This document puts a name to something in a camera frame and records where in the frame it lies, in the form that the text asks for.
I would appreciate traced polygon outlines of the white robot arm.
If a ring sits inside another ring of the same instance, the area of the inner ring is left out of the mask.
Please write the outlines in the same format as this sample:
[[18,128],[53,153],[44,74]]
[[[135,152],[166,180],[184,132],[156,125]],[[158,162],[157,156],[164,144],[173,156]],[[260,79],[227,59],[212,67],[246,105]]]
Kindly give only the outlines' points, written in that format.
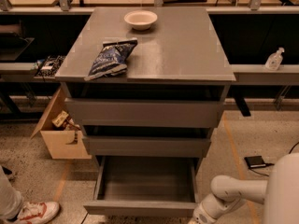
[[210,189],[193,210],[197,224],[215,224],[246,201],[264,205],[263,224],[299,224],[299,153],[280,158],[267,180],[217,175]]

